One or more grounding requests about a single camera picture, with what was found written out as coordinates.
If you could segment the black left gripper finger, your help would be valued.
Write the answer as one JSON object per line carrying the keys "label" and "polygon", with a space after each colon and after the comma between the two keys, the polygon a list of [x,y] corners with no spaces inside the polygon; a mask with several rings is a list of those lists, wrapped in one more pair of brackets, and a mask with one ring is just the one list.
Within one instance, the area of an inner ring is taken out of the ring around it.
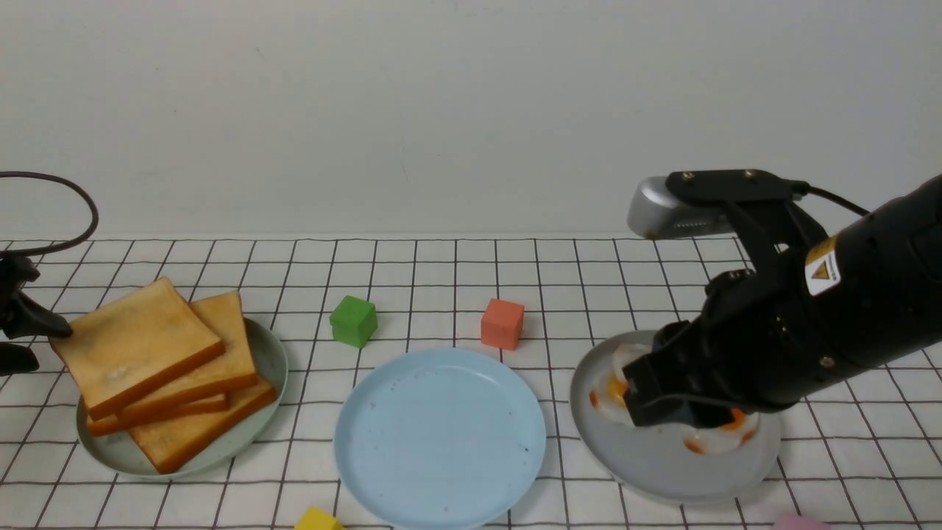
{"label": "black left gripper finger", "polygon": [[21,291],[2,296],[1,329],[9,339],[23,336],[60,339],[73,335],[67,319],[38,305]]}
{"label": "black left gripper finger", "polygon": [[19,344],[0,345],[0,376],[23,375],[40,368],[32,349]]}

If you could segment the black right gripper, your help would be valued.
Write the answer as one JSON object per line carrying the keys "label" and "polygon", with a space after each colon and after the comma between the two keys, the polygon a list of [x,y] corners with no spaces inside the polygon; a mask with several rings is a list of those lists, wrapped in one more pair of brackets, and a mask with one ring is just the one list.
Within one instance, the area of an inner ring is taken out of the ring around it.
{"label": "black right gripper", "polygon": [[768,283],[750,269],[716,276],[697,318],[660,329],[653,351],[623,366],[636,426],[720,428],[733,409],[782,411],[868,370],[827,338],[807,295]]}

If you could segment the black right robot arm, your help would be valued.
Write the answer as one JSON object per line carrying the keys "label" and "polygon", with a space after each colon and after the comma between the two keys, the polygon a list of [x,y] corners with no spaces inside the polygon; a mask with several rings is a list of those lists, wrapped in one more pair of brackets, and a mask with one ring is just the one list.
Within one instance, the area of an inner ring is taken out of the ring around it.
{"label": "black right robot arm", "polygon": [[734,234],[751,264],[714,276],[700,314],[623,368],[632,425],[777,413],[938,345],[940,205],[939,177],[874,211],[763,170],[645,179],[627,216],[636,235]]}

